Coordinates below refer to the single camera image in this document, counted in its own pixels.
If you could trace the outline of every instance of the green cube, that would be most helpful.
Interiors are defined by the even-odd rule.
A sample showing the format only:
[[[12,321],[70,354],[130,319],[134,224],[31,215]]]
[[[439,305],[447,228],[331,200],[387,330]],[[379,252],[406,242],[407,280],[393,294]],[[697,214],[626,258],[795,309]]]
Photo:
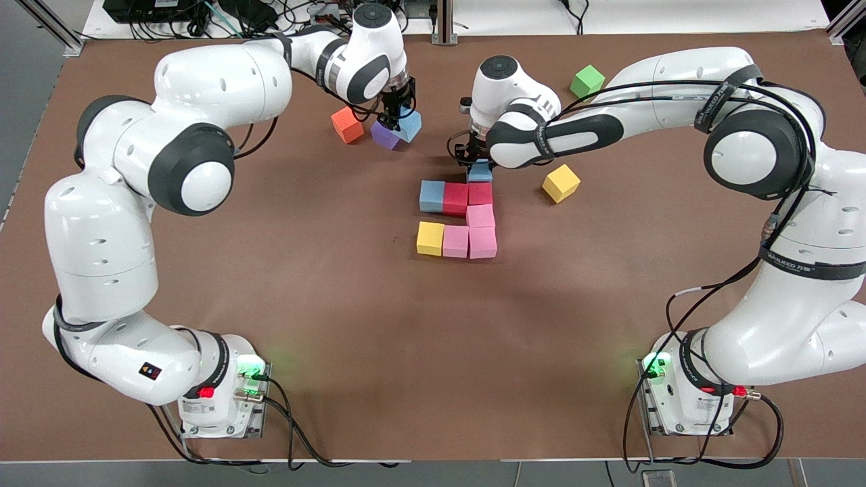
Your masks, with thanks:
[[[595,93],[604,85],[604,75],[598,72],[591,64],[581,69],[574,75],[572,81],[572,93],[583,98],[588,94]]]

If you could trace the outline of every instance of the black square sticker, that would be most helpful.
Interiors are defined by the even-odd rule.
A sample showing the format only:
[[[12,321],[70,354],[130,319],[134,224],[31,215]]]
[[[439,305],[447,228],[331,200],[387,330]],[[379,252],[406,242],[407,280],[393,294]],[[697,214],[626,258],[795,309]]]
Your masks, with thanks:
[[[139,373],[150,380],[156,380],[160,372],[162,372],[161,368],[148,362],[145,362],[145,365],[139,369]]]

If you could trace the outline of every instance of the yellow cube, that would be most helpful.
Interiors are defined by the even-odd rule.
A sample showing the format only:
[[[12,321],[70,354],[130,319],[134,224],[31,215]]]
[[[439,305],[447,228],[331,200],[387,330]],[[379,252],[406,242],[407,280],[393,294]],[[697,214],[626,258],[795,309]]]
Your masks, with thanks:
[[[547,175],[541,187],[553,198],[554,203],[559,203],[578,189],[579,184],[580,178],[563,164],[559,169]]]
[[[442,239],[445,224],[421,222],[418,224],[418,253],[426,256],[442,256]]]

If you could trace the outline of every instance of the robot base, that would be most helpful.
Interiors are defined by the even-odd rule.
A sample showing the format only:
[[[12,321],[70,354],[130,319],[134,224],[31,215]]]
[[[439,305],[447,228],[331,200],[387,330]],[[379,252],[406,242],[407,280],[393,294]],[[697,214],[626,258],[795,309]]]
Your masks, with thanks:
[[[261,438],[265,405],[261,401],[236,398],[236,391],[253,389],[262,397],[268,394],[268,382],[251,380],[238,373],[238,357],[255,355],[253,346],[240,336],[223,335],[229,345],[229,363],[223,382],[214,389],[213,397],[178,399],[178,412],[183,422],[184,438]],[[262,373],[270,375],[271,365]]]
[[[659,338],[652,350],[657,350],[666,338],[667,335]],[[661,366],[663,374],[654,379],[648,378],[643,383],[643,390],[638,397],[641,398],[645,427],[653,435],[706,436],[719,408],[719,401],[723,400],[712,431],[713,435],[719,435],[727,429],[734,409],[734,397],[728,394],[719,398],[693,386],[681,369],[679,353],[679,341],[670,341],[659,353],[659,358],[664,360]],[[652,353],[638,361],[640,374],[643,374],[651,358]]]

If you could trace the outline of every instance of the orange cube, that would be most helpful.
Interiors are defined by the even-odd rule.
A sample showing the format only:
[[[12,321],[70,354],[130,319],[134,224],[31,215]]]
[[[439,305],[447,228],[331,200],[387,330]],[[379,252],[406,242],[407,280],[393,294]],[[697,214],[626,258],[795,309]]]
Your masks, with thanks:
[[[355,114],[349,107],[331,115],[331,122],[333,122],[333,129],[346,144],[364,135],[364,126],[355,118]]]

